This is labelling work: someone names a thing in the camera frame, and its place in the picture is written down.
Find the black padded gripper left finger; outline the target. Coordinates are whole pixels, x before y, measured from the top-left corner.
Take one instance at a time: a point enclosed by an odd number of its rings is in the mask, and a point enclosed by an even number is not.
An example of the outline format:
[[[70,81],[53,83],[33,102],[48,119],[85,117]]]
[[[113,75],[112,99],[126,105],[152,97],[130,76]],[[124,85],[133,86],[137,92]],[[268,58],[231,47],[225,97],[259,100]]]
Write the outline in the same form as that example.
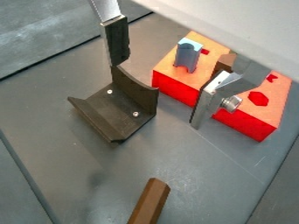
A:
[[[126,17],[120,12],[117,0],[88,0],[88,3],[98,19],[109,65],[114,67],[129,57]]]

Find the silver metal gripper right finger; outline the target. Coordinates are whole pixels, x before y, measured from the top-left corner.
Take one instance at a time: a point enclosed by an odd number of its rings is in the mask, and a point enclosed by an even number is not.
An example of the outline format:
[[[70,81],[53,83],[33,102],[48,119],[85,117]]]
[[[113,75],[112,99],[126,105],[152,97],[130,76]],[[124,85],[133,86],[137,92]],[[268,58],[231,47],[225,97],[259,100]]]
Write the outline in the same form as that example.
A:
[[[189,124],[197,129],[211,116],[225,109],[232,113],[241,103],[237,94],[260,86],[271,69],[240,54],[223,54],[209,81],[200,88]]]

